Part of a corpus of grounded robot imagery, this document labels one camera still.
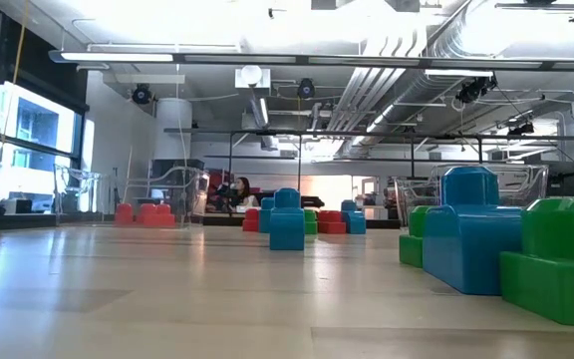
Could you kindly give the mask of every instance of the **blue foam chair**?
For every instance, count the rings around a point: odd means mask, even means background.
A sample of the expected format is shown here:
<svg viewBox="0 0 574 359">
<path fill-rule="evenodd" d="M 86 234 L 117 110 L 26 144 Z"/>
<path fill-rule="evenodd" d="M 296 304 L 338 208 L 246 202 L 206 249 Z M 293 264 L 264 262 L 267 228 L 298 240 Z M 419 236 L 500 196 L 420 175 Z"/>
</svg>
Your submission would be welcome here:
<svg viewBox="0 0 574 359">
<path fill-rule="evenodd" d="M 366 234 L 367 221 L 365 214 L 358 210 L 358 206 L 352 200 L 343 200 L 340 205 L 343 222 L 347 224 L 347 233 Z"/>
<path fill-rule="evenodd" d="M 427 212 L 425 271 L 464 294 L 499 295 L 499 253 L 521 251 L 521 208 L 499 206 L 497 175 L 484 167 L 449 170 L 440 204 Z"/>
<path fill-rule="evenodd" d="M 274 198 L 265 197 L 260 200 L 258 231 L 269 233 L 271 210 L 274 208 Z"/>
<path fill-rule="evenodd" d="M 305 249 L 305 211 L 300 207 L 300 192 L 294 188 L 278 189 L 274 193 L 274 204 L 269 225 L 269 249 Z"/>
</svg>

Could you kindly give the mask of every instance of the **window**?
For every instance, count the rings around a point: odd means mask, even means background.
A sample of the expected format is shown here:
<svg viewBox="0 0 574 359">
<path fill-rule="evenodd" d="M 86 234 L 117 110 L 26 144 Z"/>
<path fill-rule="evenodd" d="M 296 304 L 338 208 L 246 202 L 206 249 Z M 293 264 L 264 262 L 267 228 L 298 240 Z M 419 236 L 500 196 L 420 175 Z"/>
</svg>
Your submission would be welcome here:
<svg viewBox="0 0 574 359">
<path fill-rule="evenodd" d="M 52 210 L 54 165 L 70 166 L 70 159 L 0 142 L 0 201 L 27 198 L 34 212 Z"/>
<path fill-rule="evenodd" d="M 0 86 L 0 134 L 74 153 L 81 116 L 17 85 Z"/>
</svg>

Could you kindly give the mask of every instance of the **wooden floor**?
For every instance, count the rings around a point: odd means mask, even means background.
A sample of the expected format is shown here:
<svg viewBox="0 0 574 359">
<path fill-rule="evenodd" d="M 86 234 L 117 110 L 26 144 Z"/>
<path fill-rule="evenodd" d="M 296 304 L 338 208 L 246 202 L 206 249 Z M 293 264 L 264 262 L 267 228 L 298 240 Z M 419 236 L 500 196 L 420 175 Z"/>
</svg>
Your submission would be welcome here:
<svg viewBox="0 0 574 359">
<path fill-rule="evenodd" d="M 0 232 L 0 359 L 574 358 L 574 328 L 398 263 L 398 232 Z"/>
</svg>

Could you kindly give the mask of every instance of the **green foam chair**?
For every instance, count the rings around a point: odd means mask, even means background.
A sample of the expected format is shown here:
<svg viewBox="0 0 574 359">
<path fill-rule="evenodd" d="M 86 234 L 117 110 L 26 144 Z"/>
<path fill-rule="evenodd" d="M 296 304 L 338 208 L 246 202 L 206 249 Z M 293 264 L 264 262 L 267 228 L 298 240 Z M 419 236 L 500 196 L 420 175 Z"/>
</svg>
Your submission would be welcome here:
<svg viewBox="0 0 574 359">
<path fill-rule="evenodd" d="M 574 325 L 574 198 L 540 199 L 526 209 L 522 249 L 500 255 L 504 300 Z"/>
<path fill-rule="evenodd" d="M 423 236 L 425 235 L 425 218 L 431 205 L 419 205 L 409 214 L 409 234 L 399 237 L 400 263 L 423 267 Z"/>
<path fill-rule="evenodd" d="M 305 234 L 318 234 L 318 220 L 313 209 L 305 209 Z"/>
</svg>

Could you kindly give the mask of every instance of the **woman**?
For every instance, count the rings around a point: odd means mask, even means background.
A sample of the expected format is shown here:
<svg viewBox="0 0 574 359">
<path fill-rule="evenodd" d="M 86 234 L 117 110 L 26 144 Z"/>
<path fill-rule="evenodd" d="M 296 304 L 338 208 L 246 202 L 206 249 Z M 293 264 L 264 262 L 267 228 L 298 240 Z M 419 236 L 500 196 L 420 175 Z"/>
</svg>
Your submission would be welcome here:
<svg viewBox="0 0 574 359">
<path fill-rule="evenodd" d="M 235 192 L 229 202 L 232 211 L 236 211 L 238 205 L 246 207 L 258 206 L 256 196 L 249 192 L 249 179 L 238 178 L 236 179 Z"/>
</svg>

